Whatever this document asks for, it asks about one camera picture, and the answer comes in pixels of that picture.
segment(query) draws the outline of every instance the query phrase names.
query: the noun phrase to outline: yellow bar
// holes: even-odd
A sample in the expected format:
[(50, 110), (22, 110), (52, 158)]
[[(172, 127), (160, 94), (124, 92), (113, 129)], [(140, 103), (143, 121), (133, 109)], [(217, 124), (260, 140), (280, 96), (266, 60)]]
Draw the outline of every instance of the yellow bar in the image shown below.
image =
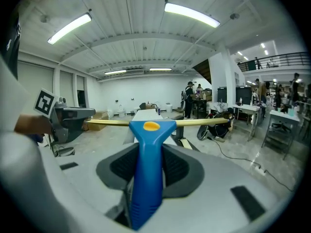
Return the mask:
[(104, 125), (111, 125), (111, 126), (128, 126), (130, 124), (129, 121), (119, 121), (119, 120), (95, 120), (92, 119), (90, 121), (86, 121), (87, 123), (93, 124), (104, 124)]
[[(95, 120), (86, 121), (87, 123), (93, 124), (104, 124), (111, 126), (128, 126), (129, 121), (118, 121), (118, 120)], [(195, 125), (208, 125), (208, 124), (219, 124), (227, 123), (228, 119), (224, 118), (212, 118), (212, 119), (194, 119), (194, 120), (176, 120), (177, 127), (183, 126), (195, 126)]]

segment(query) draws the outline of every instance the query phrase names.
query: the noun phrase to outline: ceiling light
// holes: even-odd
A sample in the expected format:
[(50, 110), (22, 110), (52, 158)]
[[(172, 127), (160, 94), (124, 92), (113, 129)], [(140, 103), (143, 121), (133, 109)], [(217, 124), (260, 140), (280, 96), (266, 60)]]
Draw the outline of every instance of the ceiling light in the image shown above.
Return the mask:
[(109, 75), (109, 74), (116, 74), (116, 73), (123, 73), (123, 72), (126, 72), (126, 70), (112, 71), (112, 72), (105, 72), (105, 74), (106, 74), (106, 75)]
[(92, 20), (92, 17), (89, 13), (83, 14), (79, 18), (67, 24), (64, 28), (58, 31), (50, 39), (48, 39), (48, 43), (53, 45), (56, 41), (58, 41), (60, 38), (62, 38), (63, 36), (71, 32), (72, 30), (82, 26), (83, 24), (86, 24), (87, 22), (90, 22), (91, 20)]
[(176, 13), (176, 14), (180, 14), (186, 17), (191, 17), (193, 19), (199, 20), (201, 22), (204, 22), (210, 26), (212, 26), (213, 28), (217, 28), (220, 25), (220, 22), (216, 21), (215, 19), (202, 14), (198, 11), (189, 9), (187, 7), (183, 7), (180, 5), (176, 5), (176, 4), (172, 4), (172, 3), (166, 3), (165, 4), (165, 8), (164, 8), (165, 12), (172, 12), (172, 13)]
[(171, 68), (150, 68), (150, 71), (170, 71)]

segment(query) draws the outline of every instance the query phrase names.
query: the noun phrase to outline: black cable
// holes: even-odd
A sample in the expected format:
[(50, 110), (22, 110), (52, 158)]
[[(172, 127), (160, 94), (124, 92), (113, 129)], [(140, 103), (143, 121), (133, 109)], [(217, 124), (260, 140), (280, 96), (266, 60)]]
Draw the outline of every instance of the black cable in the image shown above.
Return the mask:
[[(225, 155), (225, 154), (223, 153), (222, 148), (221, 148), (220, 146), (219, 146), (219, 149), (220, 149), (220, 152), (221, 152), (225, 157), (227, 157), (227, 158), (229, 158), (229, 159), (249, 161), (249, 162), (252, 162), (252, 163), (254, 163), (254, 164), (257, 164), (257, 165), (259, 166), (259, 169), (261, 168), (261, 165), (260, 165), (259, 163), (257, 163), (257, 162), (254, 162), (254, 161), (251, 161), (251, 160), (248, 160), (248, 159), (244, 159), (244, 158), (233, 158), (233, 157), (229, 157), (229, 156), (227, 156), (227, 155)], [(293, 190), (289, 189), (286, 185), (284, 185), (283, 183), (281, 183), (280, 181), (278, 181), (277, 178), (274, 177), (268, 170), (265, 170), (264, 173), (269, 173), (270, 176), (276, 180), (276, 182), (278, 182), (280, 185), (282, 185), (282, 186), (284, 186), (285, 188), (287, 188), (290, 192), (293, 192)]]

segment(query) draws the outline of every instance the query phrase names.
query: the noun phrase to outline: black railing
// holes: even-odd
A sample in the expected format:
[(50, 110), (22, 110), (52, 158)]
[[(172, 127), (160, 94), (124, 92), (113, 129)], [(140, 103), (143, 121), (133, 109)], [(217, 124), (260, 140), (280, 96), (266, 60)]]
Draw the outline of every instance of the black railing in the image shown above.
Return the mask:
[(295, 52), (270, 56), (239, 63), (242, 72), (265, 68), (287, 67), (287, 66), (307, 66), (311, 65), (310, 56), (307, 52)]

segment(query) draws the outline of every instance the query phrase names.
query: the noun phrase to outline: blue handle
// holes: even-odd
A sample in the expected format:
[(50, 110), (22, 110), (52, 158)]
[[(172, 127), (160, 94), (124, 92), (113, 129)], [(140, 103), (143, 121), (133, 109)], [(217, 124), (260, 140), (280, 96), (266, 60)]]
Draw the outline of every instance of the blue handle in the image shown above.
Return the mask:
[(130, 206), (132, 228), (138, 230), (162, 203), (162, 143), (176, 129), (175, 121), (131, 121), (139, 142)]

